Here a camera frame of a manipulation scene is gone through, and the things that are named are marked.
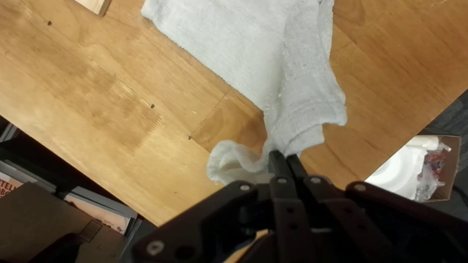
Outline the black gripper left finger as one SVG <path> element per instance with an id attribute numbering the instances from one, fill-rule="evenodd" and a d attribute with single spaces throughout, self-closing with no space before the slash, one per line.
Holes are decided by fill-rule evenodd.
<path id="1" fill-rule="evenodd" d="M 234 181 L 136 242 L 135 263 L 222 263 L 240 248 L 239 263 L 274 263 L 268 184 Z"/>

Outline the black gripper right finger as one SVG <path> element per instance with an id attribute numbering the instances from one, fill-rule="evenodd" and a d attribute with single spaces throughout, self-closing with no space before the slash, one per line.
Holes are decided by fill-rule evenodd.
<path id="1" fill-rule="evenodd" d="M 345 188 L 269 153 L 281 263 L 468 263 L 468 223 L 364 181 Z"/>

